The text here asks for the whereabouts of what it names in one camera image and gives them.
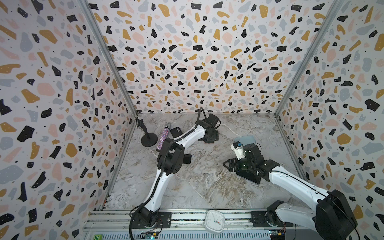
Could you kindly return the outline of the aluminium frame post left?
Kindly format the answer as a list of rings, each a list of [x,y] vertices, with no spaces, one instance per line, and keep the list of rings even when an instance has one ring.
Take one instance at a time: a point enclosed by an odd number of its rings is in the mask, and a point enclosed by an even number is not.
[[[132,100],[130,98],[130,95],[126,89],[126,86],[122,80],[121,75],[119,74],[118,68],[112,58],[112,55],[109,51],[108,45],[104,41],[104,38],[102,36],[102,32],[97,24],[97,21],[91,11],[91,8],[89,6],[88,1],[78,1],[79,7],[81,11],[83,12],[85,19],[87,23],[89,24],[89,28],[93,32],[93,35],[95,37],[95,40],[99,46],[99,49],[102,53],[102,55],[105,58],[105,61],[110,69],[110,72],[112,73],[112,79],[115,80],[117,84],[117,90],[114,90],[115,93],[119,92],[119,95],[123,97],[123,102],[126,104],[126,108],[129,111],[129,114],[133,118],[138,117],[138,113],[134,107],[134,104],[132,103]]]

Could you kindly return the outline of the white square clock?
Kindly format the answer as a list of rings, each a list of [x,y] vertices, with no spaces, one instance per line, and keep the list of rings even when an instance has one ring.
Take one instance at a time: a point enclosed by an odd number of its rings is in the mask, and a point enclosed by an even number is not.
[[[225,216],[219,211],[209,210],[207,212],[204,227],[212,234],[221,234],[224,230]]]

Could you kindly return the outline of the black round microphone stand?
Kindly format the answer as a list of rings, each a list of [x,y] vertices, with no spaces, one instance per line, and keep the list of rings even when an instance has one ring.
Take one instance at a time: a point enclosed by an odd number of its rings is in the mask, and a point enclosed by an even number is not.
[[[147,127],[144,124],[144,121],[141,119],[137,119],[137,128],[141,128],[144,131],[144,135],[141,138],[141,144],[144,147],[152,147],[158,141],[158,136],[154,133],[149,133]]]

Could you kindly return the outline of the light blue phone case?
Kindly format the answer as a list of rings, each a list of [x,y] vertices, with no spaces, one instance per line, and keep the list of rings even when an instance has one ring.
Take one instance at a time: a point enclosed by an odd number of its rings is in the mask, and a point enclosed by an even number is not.
[[[239,142],[242,145],[246,146],[249,144],[254,144],[257,141],[255,140],[253,135],[248,135],[248,136],[242,136],[242,137],[234,138],[234,142]]]

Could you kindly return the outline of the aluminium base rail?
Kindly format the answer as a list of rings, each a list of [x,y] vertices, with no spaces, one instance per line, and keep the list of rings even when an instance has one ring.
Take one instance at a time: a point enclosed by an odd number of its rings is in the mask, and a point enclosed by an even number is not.
[[[291,223],[271,227],[265,210],[220,210],[224,228],[219,234],[205,228],[208,211],[162,210],[153,227],[130,222],[129,210],[94,211],[84,227],[83,240],[319,240],[312,230]]]

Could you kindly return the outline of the aluminium frame post right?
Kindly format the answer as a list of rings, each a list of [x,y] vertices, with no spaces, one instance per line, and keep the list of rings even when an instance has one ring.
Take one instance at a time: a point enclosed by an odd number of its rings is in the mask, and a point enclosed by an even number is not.
[[[274,113],[274,117],[276,119],[282,113],[285,104],[288,102],[290,95],[294,92],[295,86],[298,84],[301,76],[303,75],[304,71],[306,70],[307,65],[310,63],[311,59],[313,58],[313,56],[317,52],[317,48],[319,47],[320,43],[322,42],[324,35],[327,33],[330,25],[332,24],[334,18],[336,17],[338,11],[341,9],[342,5],[343,5],[342,0],[333,1],[329,11],[327,12],[326,18],[323,21],[323,24],[321,25],[317,35],[315,36],[314,41],[311,43],[307,54],[304,56],[302,63],[299,65],[299,68],[296,71],[292,82],[290,83],[289,87],[287,88],[287,91],[285,92],[281,102],[279,103],[279,105],[277,107],[277,110]]]

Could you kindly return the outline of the aluminium frame post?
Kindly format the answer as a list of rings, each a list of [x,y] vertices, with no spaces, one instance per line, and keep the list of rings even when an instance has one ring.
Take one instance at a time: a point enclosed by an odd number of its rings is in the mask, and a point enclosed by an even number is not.
[[[327,12],[326,18],[323,21],[323,24],[321,25],[317,35],[315,36],[314,41],[311,43],[307,54],[304,56],[302,63],[299,65],[299,68],[296,71],[292,82],[290,83],[289,87],[287,88],[287,91],[285,92],[281,102],[279,103],[279,105],[277,107],[277,110],[274,113],[274,117],[276,119],[282,113],[285,104],[288,102],[290,95],[294,92],[295,86],[298,84],[301,76],[303,75],[304,71],[306,70],[307,65],[310,63],[311,59],[313,58],[313,56],[317,52],[317,48],[319,47],[320,43],[322,42],[324,35],[327,33],[330,25],[332,24],[334,18],[336,17],[338,11],[341,9],[342,5],[343,5],[342,0],[333,1],[329,11]]]
[[[104,38],[102,36],[102,32],[97,24],[97,21],[91,11],[91,8],[89,6],[88,1],[78,1],[79,7],[81,11],[83,12],[85,19],[87,23],[89,24],[89,28],[93,32],[93,35],[95,37],[95,40],[99,46],[99,49],[102,53],[102,55],[105,58],[105,61],[110,69],[110,72],[112,73],[112,79],[115,80],[117,84],[117,90],[114,90],[115,93],[119,92],[119,95],[123,97],[123,102],[126,104],[126,108],[129,111],[129,114],[133,118],[138,117],[138,113],[134,107],[134,104],[132,103],[132,100],[130,98],[130,95],[126,89],[126,86],[122,80],[121,75],[119,74],[118,68],[112,58],[112,55],[109,51],[108,45],[104,41]]]

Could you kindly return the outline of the purple glitter microphone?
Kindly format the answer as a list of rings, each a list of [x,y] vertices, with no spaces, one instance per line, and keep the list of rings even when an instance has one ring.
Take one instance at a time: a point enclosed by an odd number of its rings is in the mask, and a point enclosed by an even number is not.
[[[156,148],[157,152],[159,152],[162,149],[163,143],[164,143],[164,141],[166,140],[166,138],[169,135],[171,126],[172,126],[171,123],[166,123],[165,124],[165,127],[164,127],[164,129],[162,131],[162,134],[161,134],[161,136],[159,138],[159,142],[158,142],[158,145],[157,145],[157,148]]]

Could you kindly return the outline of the black phone case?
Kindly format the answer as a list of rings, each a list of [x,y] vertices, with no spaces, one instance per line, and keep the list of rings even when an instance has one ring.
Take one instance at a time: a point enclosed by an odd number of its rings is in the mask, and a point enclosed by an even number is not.
[[[180,127],[175,127],[175,128],[173,128],[173,129],[171,129],[171,130],[170,130],[170,133],[171,133],[171,135],[172,135],[172,137],[173,137],[174,139],[180,137],[180,136],[183,134],[183,132],[182,132],[182,130],[180,129]]]

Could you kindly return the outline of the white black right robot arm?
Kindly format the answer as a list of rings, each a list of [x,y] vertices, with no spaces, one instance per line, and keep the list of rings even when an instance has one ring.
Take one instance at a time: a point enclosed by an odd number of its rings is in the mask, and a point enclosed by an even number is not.
[[[327,191],[290,173],[273,160],[265,160],[256,143],[231,145],[236,157],[223,163],[231,173],[260,184],[265,180],[277,185],[306,204],[297,207],[275,201],[266,210],[265,220],[271,227],[292,223],[317,232],[324,240],[345,240],[358,223],[343,193]]]

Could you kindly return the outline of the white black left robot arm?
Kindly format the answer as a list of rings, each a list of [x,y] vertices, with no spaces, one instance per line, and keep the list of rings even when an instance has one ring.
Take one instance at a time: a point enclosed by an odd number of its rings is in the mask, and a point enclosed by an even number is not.
[[[157,158],[157,173],[149,195],[132,212],[131,223],[141,222],[145,227],[152,227],[158,220],[158,213],[165,191],[171,178],[190,161],[185,157],[185,150],[195,142],[214,143],[219,140],[220,119],[209,114],[201,119],[198,116],[193,127],[176,138],[166,138]]]

